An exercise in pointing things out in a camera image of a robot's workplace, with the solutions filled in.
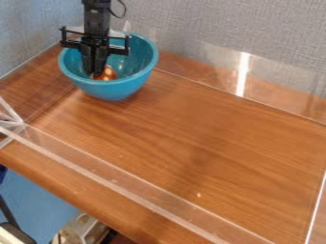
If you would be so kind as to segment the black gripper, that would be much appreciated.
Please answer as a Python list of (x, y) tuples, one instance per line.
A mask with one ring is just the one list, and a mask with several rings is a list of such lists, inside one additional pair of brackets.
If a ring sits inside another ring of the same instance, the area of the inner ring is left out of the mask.
[(64, 48), (81, 52), (82, 68), (88, 75), (100, 76), (105, 67), (108, 55), (128, 55), (129, 35), (109, 31), (110, 16), (122, 18), (110, 10), (112, 0), (81, 0), (84, 8), (84, 24), (80, 27), (60, 27)]

